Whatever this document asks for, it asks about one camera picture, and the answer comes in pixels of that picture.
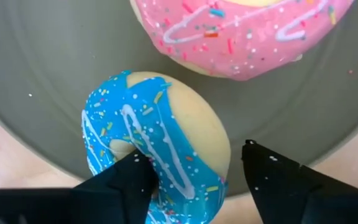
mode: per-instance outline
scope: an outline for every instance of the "white icing drizzle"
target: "white icing drizzle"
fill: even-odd
[[[289,41],[289,40],[297,40],[302,39],[305,37],[306,32],[304,30],[287,34],[290,29],[295,28],[296,26],[300,25],[302,21],[305,21],[313,16],[315,16],[317,13],[321,12],[325,5],[327,5],[328,0],[320,0],[319,4],[317,5],[316,9],[311,9],[302,16],[298,16],[295,18],[291,23],[283,26],[281,29],[278,30],[276,33],[276,40],[277,41]]]
[[[165,224],[172,224],[171,220],[169,219],[168,215],[163,213],[165,217]],[[159,222],[154,218],[151,212],[148,212],[147,215],[151,218],[152,224],[158,224]]]
[[[285,1],[273,4],[271,6],[263,7],[261,9],[252,11],[251,13],[248,13],[248,14],[246,14],[244,16],[236,17],[234,20],[224,23],[222,25],[222,28],[226,28],[226,27],[229,27],[229,26],[236,25],[236,24],[238,24],[239,22],[241,22],[243,20],[246,20],[246,19],[249,19],[249,18],[254,17],[256,15],[259,15],[259,14],[265,12],[266,10],[274,9],[274,8],[276,8],[278,6],[282,6],[282,5],[284,5],[286,3],[289,3],[289,2],[292,2],[292,1],[296,1],[296,0],[285,0]],[[189,42],[189,41],[200,39],[200,38],[204,37],[204,34],[195,34],[195,35],[192,35],[192,36],[189,36],[189,37],[183,37],[183,38],[180,38],[180,39],[177,39],[177,40],[173,40],[173,39],[171,39],[170,36],[173,33],[175,33],[176,31],[186,27],[189,22],[191,22],[194,18],[196,18],[199,14],[201,14],[204,10],[207,10],[207,9],[209,9],[209,5],[201,6],[197,10],[195,10],[192,14],[190,14],[189,16],[183,18],[183,20],[181,22],[171,26],[171,28],[169,28],[167,31],[165,31],[165,33],[163,35],[163,41],[166,44],[179,44],[179,43],[185,43],[185,42]]]
[[[92,156],[94,157],[94,159],[96,160],[96,162],[100,166],[100,171],[102,171],[103,166],[99,162],[99,159],[96,156],[96,154],[94,153],[93,148],[91,148],[91,143],[90,143],[90,140],[88,139],[88,134],[86,133],[86,128],[85,127],[87,127],[89,129],[89,131],[93,134],[93,136],[99,141],[100,145],[102,145],[106,149],[109,149],[109,148],[102,142],[102,140],[100,140],[97,132],[94,130],[94,128],[93,128],[93,126],[91,124],[91,121],[90,121],[88,115],[86,115],[85,110],[82,111],[81,118],[82,118],[82,132],[83,132],[83,135],[85,137],[85,141],[87,143],[87,148],[89,149],[89,151],[91,152]]]
[[[168,167],[166,167],[165,163],[163,162],[163,160],[161,159],[161,157],[157,154],[157,152],[155,151],[155,149],[153,148],[153,146],[151,145],[150,142],[150,137],[148,135],[146,135],[146,133],[142,132],[142,126],[139,123],[139,120],[136,117],[136,114],[134,113],[134,110],[132,109],[132,107],[130,105],[124,105],[122,107],[122,117],[124,118],[124,122],[125,125],[127,127],[128,133],[129,133],[129,137],[132,140],[132,143],[135,144],[135,146],[140,149],[140,147],[137,145],[135,138],[132,134],[131,131],[131,126],[128,122],[128,118],[127,116],[130,116],[132,121],[133,121],[133,126],[135,127],[136,131],[142,136],[142,139],[145,141],[146,145],[147,145],[147,149],[152,153],[152,155],[154,156],[154,158],[157,160],[157,162],[161,165],[161,168],[165,171],[165,173],[167,174],[167,177],[171,180],[172,184],[175,186],[175,188],[187,199],[193,199],[195,197],[195,188],[194,186],[191,184],[189,177],[186,175],[185,170],[183,169],[178,154],[175,150],[175,147],[173,146],[173,143],[168,135],[167,129],[165,128],[165,125],[162,121],[162,119],[160,119],[160,125],[164,131],[164,138],[163,141],[165,143],[168,144],[169,148],[170,148],[170,152],[171,152],[171,156],[172,156],[172,161],[173,164],[175,165],[175,167],[177,168],[177,171],[183,181],[183,183],[185,184],[185,187],[183,188],[176,180],[175,177],[173,176],[173,174],[170,172],[170,170],[168,169]]]
[[[88,156],[86,157],[86,161],[88,162],[88,166],[89,166],[89,169],[91,170],[92,174],[93,174],[93,175],[98,174],[98,171],[96,171],[96,169],[95,169],[94,166],[92,165],[91,160],[89,159]]]

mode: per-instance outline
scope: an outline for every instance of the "sprinkle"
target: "sprinkle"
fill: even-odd
[[[205,32],[204,37],[218,37],[219,33],[217,32]]]
[[[329,14],[329,17],[331,18],[331,24],[335,25],[336,24],[336,16],[335,16],[335,12],[331,12]]]
[[[107,130],[110,130],[112,128],[112,122],[109,122],[107,125]]]
[[[143,111],[142,115],[148,115],[149,113],[151,113],[154,109],[153,108],[148,108],[147,110]]]
[[[186,60],[187,60],[187,54],[186,54],[186,52],[183,52],[182,55],[181,55],[181,57],[184,59],[184,61],[186,61]]]
[[[234,18],[235,18],[234,26],[238,27],[239,26],[239,16],[235,15]]]
[[[202,48],[203,50],[205,50],[205,51],[209,51],[209,48],[208,48],[205,44],[203,44],[203,45],[201,46],[201,48]]]
[[[209,9],[209,13],[215,16],[224,17],[224,11],[221,9]]]
[[[143,146],[143,143],[141,141],[137,140],[137,139],[135,139],[135,143],[138,144],[138,145]]]
[[[231,44],[231,39],[230,38],[227,40],[227,49],[229,50],[230,54],[233,54],[233,46]]]
[[[169,83],[164,83],[164,84],[161,84],[160,87],[165,87],[165,86],[172,86],[172,83],[169,82]]]
[[[189,5],[187,5],[186,3],[182,3],[181,4],[181,6],[184,8],[184,9],[186,9],[186,11],[188,12],[188,13],[193,13],[193,10],[191,9],[191,7],[189,6]]]
[[[168,196],[168,195],[165,195],[165,198],[168,200],[168,202],[173,205],[173,200]]]
[[[207,192],[212,192],[212,191],[215,191],[215,190],[218,190],[219,187],[218,186],[212,186],[212,187],[207,187],[206,191]]]
[[[160,100],[161,96],[162,96],[162,91],[159,91],[159,92],[157,93],[157,95],[155,96],[155,98],[154,98],[154,103],[155,103],[155,104],[158,103],[158,101]]]
[[[104,136],[106,134],[106,128],[102,128],[102,131],[100,133],[101,136]]]
[[[164,19],[164,22],[165,22],[165,25],[167,25],[167,26],[169,26],[171,24],[171,22],[167,18]]]

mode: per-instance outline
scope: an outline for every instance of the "yellow dough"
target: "yellow dough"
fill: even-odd
[[[127,78],[128,87],[145,78],[162,77],[171,82],[168,89],[170,107],[187,140],[199,157],[221,177],[227,176],[230,163],[230,143],[226,131],[210,105],[190,87],[178,80],[154,72],[134,72]],[[134,147],[121,140],[112,140],[114,155],[122,159]]]

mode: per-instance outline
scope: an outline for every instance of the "colorful sprinkles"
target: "colorful sprinkles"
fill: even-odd
[[[300,55],[322,39],[354,2],[282,0],[251,7],[221,0],[136,1],[140,6],[147,2],[147,7],[141,8],[148,21],[145,28],[162,53],[195,64],[210,75],[218,73],[235,80],[248,80],[292,62],[289,55]],[[299,40],[301,47],[285,44]],[[200,46],[204,41],[208,51]],[[257,49],[256,58],[249,55],[249,49]],[[260,58],[265,58],[263,63],[256,61]],[[232,70],[245,61],[253,61],[252,67]]]
[[[153,77],[128,88],[130,74],[112,77],[86,101],[82,128],[90,170],[96,175],[117,162],[109,148],[112,139],[128,142],[149,158],[159,177],[146,223],[209,223],[227,183],[198,157],[180,129],[167,94],[172,83]],[[138,156],[132,161],[139,162]]]

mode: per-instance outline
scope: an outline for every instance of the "donut hole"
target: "donut hole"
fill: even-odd
[[[120,139],[111,140],[109,147],[111,153],[117,158],[117,161],[123,159],[136,149],[134,145]]]

